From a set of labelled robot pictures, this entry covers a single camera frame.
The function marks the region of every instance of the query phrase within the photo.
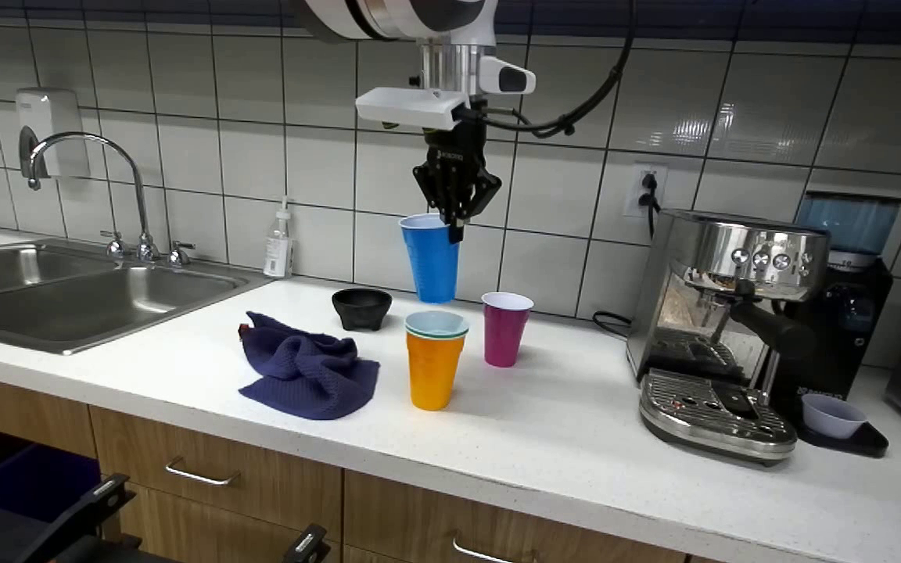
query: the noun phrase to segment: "blue cup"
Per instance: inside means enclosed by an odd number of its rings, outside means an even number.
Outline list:
[[[457,248],[442,216],[406,216],[400,236],[410,251],[413,281],[422,305],[446,305],[457,297]]]

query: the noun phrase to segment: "plastic cup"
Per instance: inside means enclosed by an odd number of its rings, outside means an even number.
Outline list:
[[[483,294],[483,305],[486,305],[486,363],[516,365],[521,326],[536,302],[510,290],[487,290]]]
[[[413,286],[422,305],[446,305],[457,297],[457,248],[442,216],[422,213],[400,221],[410,251]]]
[[[466,331],[466,318],[454,313],[413,313],[406,318],[410,398],[419,410],[450,404]]]

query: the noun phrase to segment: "espresso machine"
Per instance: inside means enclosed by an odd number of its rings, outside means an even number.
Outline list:
[[[769,407],[783,359],[813,352],[780,315],[816,294],[830,236],[749,216],[661,213],[624,357],[645,426],[672,442],[780,463],[795,430]]]

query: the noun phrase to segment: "orange cup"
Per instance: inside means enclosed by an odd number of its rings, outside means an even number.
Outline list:
[[[457,359],[464,338],[406,336],[410,348],[410,395],[419,410],[445,410],[454,395]]]

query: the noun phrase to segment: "cabinet handle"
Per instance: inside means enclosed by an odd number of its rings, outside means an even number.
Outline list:
[[[503,557],[492,557],[492,554],[464,547],[457,539],[450,539],[450,550],[454,550],[454,554],[464,554],[464,557],[472,557],[472,559],[483,559],[483,563],[510,563],[510,559],[503,559]]]
[[[200,481],[200,485],[206,485],[206,488],[227,488],[227,485],[234,481],[234,476],[227,476],[227,479],[209,479],[209,476],[200,476],[200,473],[189,473],[189,468],[181,468],[178,463],[181,463],[181,457],[174,457],[172,463],[166,463],[166,473],[168,473],[168,476],[178,476],[178,479],[189,479],[189,481]]]

